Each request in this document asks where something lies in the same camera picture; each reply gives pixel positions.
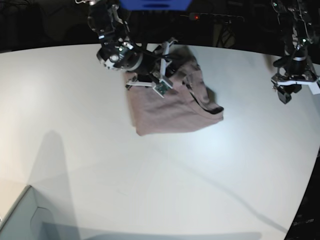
white table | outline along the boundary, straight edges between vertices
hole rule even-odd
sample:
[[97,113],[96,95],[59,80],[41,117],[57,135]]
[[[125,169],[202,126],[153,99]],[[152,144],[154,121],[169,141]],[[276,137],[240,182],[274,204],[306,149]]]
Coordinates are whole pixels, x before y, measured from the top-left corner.
[[140,137],[98,49],[0,54],[0,174],[35,187],[61,239],[283,240],[319,149],[320,98],[304,87],[284,105],[268,56],[194,46],[224,121]]

